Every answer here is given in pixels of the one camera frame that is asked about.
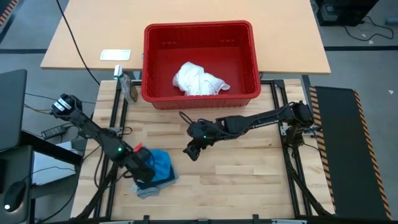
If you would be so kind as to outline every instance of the wooden table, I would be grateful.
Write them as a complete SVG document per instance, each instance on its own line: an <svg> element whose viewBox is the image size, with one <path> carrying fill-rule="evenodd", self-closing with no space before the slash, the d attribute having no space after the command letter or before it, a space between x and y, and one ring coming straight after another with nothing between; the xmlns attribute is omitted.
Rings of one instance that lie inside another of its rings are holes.
<svg viewBox="0 0 398 224"><path fill-rule="evenodd" d="M289 101L304 99L300 80L285 80L285 84ZM115 81L101 82L93 121L102 127L109 126L115 88ZM245 108L184 112L194 120L214 120L222 116L247 116L273 109L271 89L269 85L263 85L260 96ZM134 147L143 142L148 148L166 150L179 178L176 184L161 190L158 197L145 200L138 198L131 190L131 179L121 179L116 185L112 220L142 220L143 215L150 215L151 220L248 219L252 218L252 214L259 214L260 218L294 216L276 124L250 130L239 139L218 142L203 151L196 162L182 152L190 138L186 135L187 124L178 111L155 110L140 97L136 104L128 107L126 126L133 129L131 135L123 137L128 144ZM306 138L305 142L317 145L311 138ZM86 154L97 146L96 142L89 141ZM329 212L334 213L319 152L302 146L300 155L308 188ZM96 151L83 163L72 217L84 209L96 192L93 174L99 156L100 152ZM301 193L298 187L296 189L303 212ZM103 197L102 215L106 202L107 194Z"/></svg>
<svg viewBox="0 0 398 224"><path fill-rule="evenodd" d="M309 0L70 0L65 16L88 67L142 69L149 24L246 20L253 26L259 71L329 74ZM104 49L129 49L129 61L101 61ZM42 68L84 68L63 19Z"/></svg>

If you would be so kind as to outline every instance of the white paper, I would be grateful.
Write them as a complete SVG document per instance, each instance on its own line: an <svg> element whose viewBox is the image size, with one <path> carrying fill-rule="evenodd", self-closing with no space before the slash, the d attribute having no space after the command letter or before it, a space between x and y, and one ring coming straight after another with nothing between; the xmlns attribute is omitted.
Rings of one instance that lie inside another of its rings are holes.
<svg viewBox="0 0 398 224"><path fill-rule="evenodd" d="M126 61L130 60L131 50L105 49L101 53L101 60Z"/></svg>
<svg viewBox="0 0 398 224"><path fill-rule="evenodd" d="M72 149L72 142L63 142L57 144L57 146L60 146L70 151ZM75 170L74 165L67 162L62 162L58 159L54 159L50 156L46 156L38 152L34 152L33 172L53 166L57 166L59 168L69 168L71 170L58 168L42 170L32 175L32 184L43 185L76 174L76 171L72 171Z"/></svg>

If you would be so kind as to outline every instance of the red plastic basket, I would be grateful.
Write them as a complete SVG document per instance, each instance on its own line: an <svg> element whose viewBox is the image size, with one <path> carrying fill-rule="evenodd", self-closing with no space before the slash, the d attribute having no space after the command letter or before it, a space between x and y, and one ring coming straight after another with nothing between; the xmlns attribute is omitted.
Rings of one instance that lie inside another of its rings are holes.
<svg viewBox="0 0 398 224"><path fill-rule="evenodd" d="M172 85L185 62L231 85L219 95L185 96ZM145 29L142 97L156 109L245 106L260 94L252 26L248 21L151 24Z"/></svg>

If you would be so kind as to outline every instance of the black mat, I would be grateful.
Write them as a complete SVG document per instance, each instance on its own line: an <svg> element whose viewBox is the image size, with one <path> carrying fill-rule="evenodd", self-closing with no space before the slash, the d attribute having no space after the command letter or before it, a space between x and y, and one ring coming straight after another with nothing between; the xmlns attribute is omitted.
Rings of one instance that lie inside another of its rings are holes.
<svg viewBox="0 0 398 224"><path fill-rule="evenodd" d="M392 219L358 94L328 87L310 87L310 94L336 214Z"/></svg>

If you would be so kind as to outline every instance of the computer mouse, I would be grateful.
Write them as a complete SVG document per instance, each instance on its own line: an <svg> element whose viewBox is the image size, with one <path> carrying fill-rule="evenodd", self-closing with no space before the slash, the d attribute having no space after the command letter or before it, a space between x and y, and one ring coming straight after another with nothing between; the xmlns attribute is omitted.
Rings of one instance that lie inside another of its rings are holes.
<svg viewBox="0 0 398 224"><path fill-rule="evenodd" d="M21 205L25 195L25 180L13 183L4 195L4 208L7 212L13 212Z"/></svg>

